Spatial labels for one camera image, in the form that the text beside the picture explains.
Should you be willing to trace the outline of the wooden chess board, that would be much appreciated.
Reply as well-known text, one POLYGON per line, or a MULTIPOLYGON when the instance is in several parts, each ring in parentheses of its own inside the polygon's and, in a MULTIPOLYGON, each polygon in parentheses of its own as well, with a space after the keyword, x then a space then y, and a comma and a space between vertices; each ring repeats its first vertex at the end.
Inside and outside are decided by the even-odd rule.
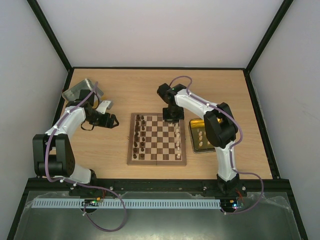
POLYGON ((134 112, 130 116, 127 165, 186 166, 185 121, 169 123, 161 113, 134 112))

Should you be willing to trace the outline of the gold tin with pieces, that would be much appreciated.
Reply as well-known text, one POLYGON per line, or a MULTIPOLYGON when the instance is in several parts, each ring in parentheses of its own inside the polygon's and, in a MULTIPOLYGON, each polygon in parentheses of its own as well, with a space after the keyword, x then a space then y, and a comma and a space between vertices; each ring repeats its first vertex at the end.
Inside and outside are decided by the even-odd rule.
POLYGON ((215 152, 206 136, 205 123, 201 118, 191 119, 188 124, 192 151, 195 154, 215 152))

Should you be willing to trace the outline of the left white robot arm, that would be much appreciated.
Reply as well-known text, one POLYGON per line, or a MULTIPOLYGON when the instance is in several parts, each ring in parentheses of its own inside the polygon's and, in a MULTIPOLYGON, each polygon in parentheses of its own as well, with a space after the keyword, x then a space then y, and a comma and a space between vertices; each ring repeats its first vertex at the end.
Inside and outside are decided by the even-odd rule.
POLYGON ((32 139, 34 171, 49 182, 68 182, 73 185, 89 184, 95 177, 92 169, 76 164, 70 139, 85 122, 92 128, 113 129, 119 125, 114 114, 107 112, 111 101, 101 101, 98 86, 81 89, 79 97, 69 101, 64 113, 45 133, 32 139))

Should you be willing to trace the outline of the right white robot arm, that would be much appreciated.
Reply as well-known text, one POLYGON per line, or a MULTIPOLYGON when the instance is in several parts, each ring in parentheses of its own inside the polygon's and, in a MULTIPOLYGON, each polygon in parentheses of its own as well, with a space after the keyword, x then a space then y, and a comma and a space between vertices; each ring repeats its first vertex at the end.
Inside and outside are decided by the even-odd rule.
POLYGON ((181 120, 185 109, 204 121, 207 140, 214 146, 218 161, 218 191, 224 196, 229 196, 239 182, 234 156, 238 127, 233 122, 229 105, 224 102, 209 102, 182 84, 170 87, 164 83, 158 87, 157 94, 168 105, 162 111, 166 122, 174 123, 181 120))

